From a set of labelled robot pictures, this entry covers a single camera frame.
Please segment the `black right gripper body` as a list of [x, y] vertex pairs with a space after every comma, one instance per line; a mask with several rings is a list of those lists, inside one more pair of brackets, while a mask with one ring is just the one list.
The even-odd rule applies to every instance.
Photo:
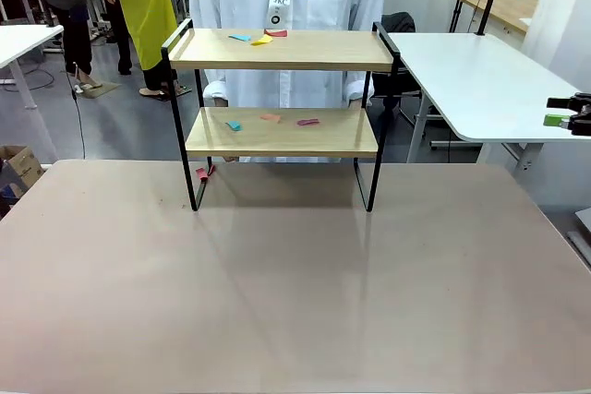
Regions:
[[569, 100], [569, 109], [575, 114], [569, 118], [568, 129], [574, 136], [591, 136], [591, 116], [589, 93], [576, 93]]

